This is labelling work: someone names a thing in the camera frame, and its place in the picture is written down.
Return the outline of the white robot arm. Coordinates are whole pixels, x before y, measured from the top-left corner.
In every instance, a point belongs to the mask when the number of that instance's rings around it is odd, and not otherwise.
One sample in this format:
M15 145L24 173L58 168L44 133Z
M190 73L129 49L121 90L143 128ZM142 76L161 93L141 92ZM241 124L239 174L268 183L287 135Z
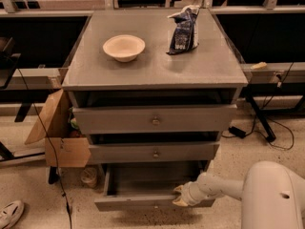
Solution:
M260 161L242 180L203 173L174 189L177 206L228 196L241 202L242 229L304 229L305 179L287 167Z

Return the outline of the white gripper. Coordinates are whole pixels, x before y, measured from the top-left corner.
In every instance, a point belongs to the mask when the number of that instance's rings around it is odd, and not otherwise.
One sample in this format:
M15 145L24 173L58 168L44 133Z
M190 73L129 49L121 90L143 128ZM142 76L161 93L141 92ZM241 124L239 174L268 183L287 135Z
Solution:
M176 198L173 204L180 207L195 206L211 197L207 192L199 189L197 182L188 182L173 189L176 193L181 193L181 197Z

